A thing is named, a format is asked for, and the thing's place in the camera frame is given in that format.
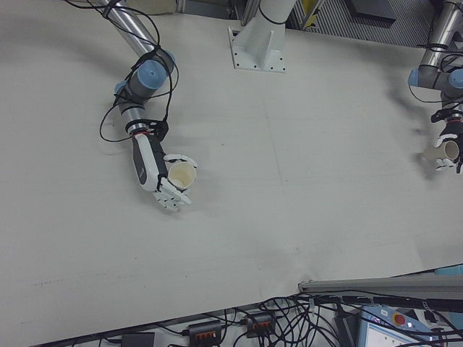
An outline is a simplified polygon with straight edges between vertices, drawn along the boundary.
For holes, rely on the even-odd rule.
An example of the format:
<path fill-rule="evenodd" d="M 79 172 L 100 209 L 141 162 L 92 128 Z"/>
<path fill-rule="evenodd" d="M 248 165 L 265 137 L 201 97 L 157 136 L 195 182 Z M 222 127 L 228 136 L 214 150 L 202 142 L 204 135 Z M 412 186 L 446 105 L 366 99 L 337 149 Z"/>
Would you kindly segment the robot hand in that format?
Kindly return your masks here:
<path fill-rule="evenodd" d="M 439 134 L 434 147 L 440 147 L 443 143 L 454 141 L 459 149 L 458 156 L 453 159 L 439 158 L 436 159 L 436 170 L 442 171 L 447 168 L 454 168 L 457 174 L 462 170 L 462 122 L 461 121 L 447 121 L 443 131 Z"/>
<path fill-rule="evenodd" d="M 196 177 L 197 163 L 182 154 L 166 154 L 161 142 L 147 132 L 132 136 L 132 157 L 140 186 L 166 210 L 176 213 L 189 205 L 188 189 Z"/>

